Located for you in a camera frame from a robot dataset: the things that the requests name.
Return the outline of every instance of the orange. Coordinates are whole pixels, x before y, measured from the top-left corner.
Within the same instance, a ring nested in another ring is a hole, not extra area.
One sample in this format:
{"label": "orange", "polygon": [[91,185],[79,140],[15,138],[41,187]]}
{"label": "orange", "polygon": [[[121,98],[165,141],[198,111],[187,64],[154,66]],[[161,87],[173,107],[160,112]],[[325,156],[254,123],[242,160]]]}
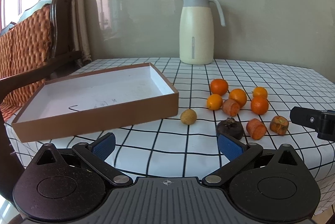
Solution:
{"label": "orange", "polygon": [[209,98],[207,99],[207,108],[209,108],[211,111],[216,111],[218,109],[220,109],[222,106],[222,97],[217,95],[217,94],[213,94],[211,96],[209,96]]}
{"label": "orange", "polygon": [[242,89],[234,89],[229,94],[229,99],[235,100],[241,107],[247,102],[247,94]]}
{"label": "orange", "polygon": [[268,91],[263,87],[256,87],[256,88],[254,88],[254,90],[252,92],[252,95],[253,95],[253,97],[263,96],[265,98],[268,98]]}
{"label": "orange", "polygon": [[210,91],[216,93],[217,95],[224,95],[228,92],[228,83],[224,79],[214,79],[210,83]]}
{"label": "orange", "polygon": [[269,109],[269,102],[263,96],[256,96],[251,100],[251,110],[258,114],[262,115],[266,113]]}

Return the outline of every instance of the floor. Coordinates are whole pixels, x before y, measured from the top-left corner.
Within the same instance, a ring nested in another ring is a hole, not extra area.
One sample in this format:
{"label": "floor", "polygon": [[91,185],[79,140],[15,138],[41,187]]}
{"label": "floor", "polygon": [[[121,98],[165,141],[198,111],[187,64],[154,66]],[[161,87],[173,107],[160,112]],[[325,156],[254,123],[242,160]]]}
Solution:
{"label": "floor", "polygon": [[0,196],[0,224],[7,224],[18,213],[13,205]]}

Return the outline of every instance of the thermos handle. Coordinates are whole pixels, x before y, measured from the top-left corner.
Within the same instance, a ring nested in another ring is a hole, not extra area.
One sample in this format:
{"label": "thermos handle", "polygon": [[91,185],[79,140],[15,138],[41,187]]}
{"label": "thermos handle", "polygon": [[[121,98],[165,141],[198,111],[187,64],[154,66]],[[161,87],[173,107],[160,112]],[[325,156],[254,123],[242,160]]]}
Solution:
{"label": "thermos handle", "polygon": [[219,16],[220,16],[220,22],[222,26],[226,26],[226,23],[224,21],[224,16],[223,16],[223,12],[222,12],[222,8],[221,5],[219,3],[218,0],[209,0],[210,2],[213,2],[214,4],[216,4],[217,7],[217,11],[219,12]]}

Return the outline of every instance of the cut carrot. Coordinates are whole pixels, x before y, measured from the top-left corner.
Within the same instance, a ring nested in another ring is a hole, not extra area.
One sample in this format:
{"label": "cut carrot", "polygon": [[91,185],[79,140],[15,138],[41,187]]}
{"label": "cut carrot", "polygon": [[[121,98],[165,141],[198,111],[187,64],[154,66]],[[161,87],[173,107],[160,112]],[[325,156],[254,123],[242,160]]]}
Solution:
{"label": "cut carrot", "polygon": [[251,119],[247,123],[247,132],[254,140],[259,140],[266,133],[266,126],[257,118]]}
{"label": "cut carrot", "polygon": [[234,117],[240,111],[240,105],[233,99],[227,99],[222,104],[222,110],[225,114]]}

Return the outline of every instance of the wall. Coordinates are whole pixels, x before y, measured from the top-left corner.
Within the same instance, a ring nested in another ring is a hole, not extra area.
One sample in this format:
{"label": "wall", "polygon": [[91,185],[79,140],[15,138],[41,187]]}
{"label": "wall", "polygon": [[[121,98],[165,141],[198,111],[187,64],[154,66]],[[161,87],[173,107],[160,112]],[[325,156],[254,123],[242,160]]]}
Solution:
{"label": "wall", "polygon": [[[215,57],[310,67],[335,80],[335,0],[219,0]],[[96,0],[85,0],[93,58],[179,55],[182,0],[114,0],[112,32],[101,31]]]}

